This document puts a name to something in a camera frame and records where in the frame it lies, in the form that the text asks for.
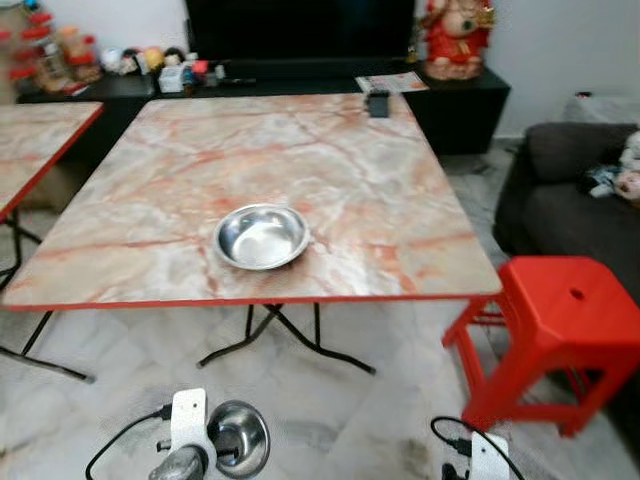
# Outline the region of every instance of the tiled floor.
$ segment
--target tiled floor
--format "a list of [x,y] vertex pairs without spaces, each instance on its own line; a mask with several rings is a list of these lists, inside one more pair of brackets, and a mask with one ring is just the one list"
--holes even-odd
[[[498,265],[506,257],[490,226],[509,156],[494,150],[486,160],[489,167],[482,174],[450,178]],[[458,161],[443,163],[459,173]],[[25,224],[41,234],[55,220],[40,213],[25,217]],[[10,243],[6,232],[0,235],[0,258],[5,259]],[[266,417],[273,445],[258,478],[439,480],[444,461],[465,465],[428,429],[435,415],[459,415],[467,398],[457,357],[440,345],[442,332],[464,306],[323,307],[325,346],[376,366],[376,377],[318,357],[278,325],[250,348],[196,369],[203,355],[241,338],[243,308],[57,314],[34,355],[94,373],[98,380],[84,385],[0,357],[0,479],[84,478],[88,460],[122,426],[169,402],[176,390],[202,386],[210,409],[238,398]],[[311,334],[309,306],[285,312]],[[0,312],[2,344],[18,349],[36,321],[34,315]],[[495,365],[491,347],[502,345],[490,345],[482,331],[474,337],[484,363]],[[563,396],[548,382],[533,394]],[[497,431],[509,439],[512,458],[529,480],[640,479],[603,415],[574,440],[563,440],[543,425],[503,425]],[[105,455],[94,477],[146,478],[163,458],[155,453],[156,441],[168,436],[168,422],[141,425]]]

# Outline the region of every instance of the stainless steel bowl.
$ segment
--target stainless steel bowl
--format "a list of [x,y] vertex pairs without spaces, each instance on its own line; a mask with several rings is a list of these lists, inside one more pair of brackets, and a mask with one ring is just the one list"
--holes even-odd
[[207,434],[218,454],[216,468],[230,478],[249,478],[264,468],[271,441],[262,415],[248,403],[231,400],[211,415]]
[[216,251],[231,265],[269,270],[292,261],[309,244],[309,227],[298,212],[280,205],[248,205],[218,224]]

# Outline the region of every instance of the black cable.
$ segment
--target black cable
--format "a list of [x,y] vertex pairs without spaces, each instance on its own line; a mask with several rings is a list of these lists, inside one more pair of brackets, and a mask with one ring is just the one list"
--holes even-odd
[[150,420],[152,418],[161,418],[162,420],[171,420],[171,404],[164,405],[160,410],[157,410],[157,411],[155,411],[153,413],[149,413],[148,415],[145,415],[144,417],[140,417],[137,420],[134,420],[129,425],[127,425],[122,430],[120,430],[116,434],[116,436],[113,437],[111,440],[109,440],[107,442],[107,444],[104,447],[102,447],[100,449],[100,451],[98,453],[96,453],[95,456],[91,459],[91,461],[87,465],[87,468],[84,471],[84,475],[85,475],[86,480],[93,480],[93,477],[91,476],[91,468],[93,468],[95,463],[100,459],[100,457],[104,454],[104,452],[106,452],[107,450],[109,450],[109,448],[111,448],[111,445],[116,443],[116,441],[122,435],[127,433],[129,430],[131,430],[133,427],[135,427],[139,423],[142,423],[142,422],[144,422],[146,420]]
[[474,427],[468,422],[465,422],[464,420],[460,420],[459,418],[455,418],[455,417],[446,417],[446,416],[435,417],[431,420],[431,423],[429,424],[429,426],[431,427],[431,431],[436,437],[438,437],[444,443],[455,448],[456,450],[458,450],[459,448],[457,446],[458,441],[451,440],[450,438],[445,438],[436,428],[436,424],[444,421],[457,423],[458,425],[462,425],[468,430],[476,432],[478,435],[484,438],[489,443],[489,445],[491,445],[495,449],[495,451],[500,454],[502,458],[504,458],[504,460],[509,464],[509,468],[511,469],[511,471],[515,473],[516,477],[518,477],[519,480],[525,480],[524,476],[522,475],[522,473],[520,473],[520,470],[518,470],[518,467],[516,467],[515,463],[511,461],[511,459],[507,456],[507,454],[504,453],[502,449],[493,440],[491,440],[491,438],[486,433],[484,433],[481,430],[478,430],[476,427]]

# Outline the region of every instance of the black tv screen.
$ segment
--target black tv screen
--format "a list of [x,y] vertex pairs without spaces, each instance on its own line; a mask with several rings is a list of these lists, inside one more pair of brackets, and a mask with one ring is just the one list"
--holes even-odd
[[414,0],[186,0],[200,58],[403,57]]

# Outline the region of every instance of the table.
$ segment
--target table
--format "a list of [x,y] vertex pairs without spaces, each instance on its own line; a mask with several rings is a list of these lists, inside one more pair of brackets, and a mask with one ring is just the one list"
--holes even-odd
[[[0,106],[0,222],[12,229],[15,252],[14,264],[0,271],[0,291],[22,265],[22,239],[41,242],[20,225],[18,204],[101,111],[101,103]],[[0,354],[87,380],[87,375],[27,356],[51,314],[41,319],[21,353],[0,347]]]
[[[393,97],[391,111],[370,119],[361,94],[150,102],[4,302],[263,304],[269,316],[251,333],[250,307],[245,340],[229,348],[276,318],[324,355],[335,352],[320,347],[318,303],[496,293],[500,281],[407,104]],[[312,240],[298,260],[248,272],[215,255],[218,221],[252,203],[305,217]],[[285,303],[316,304],[315,344],[280,312]]]

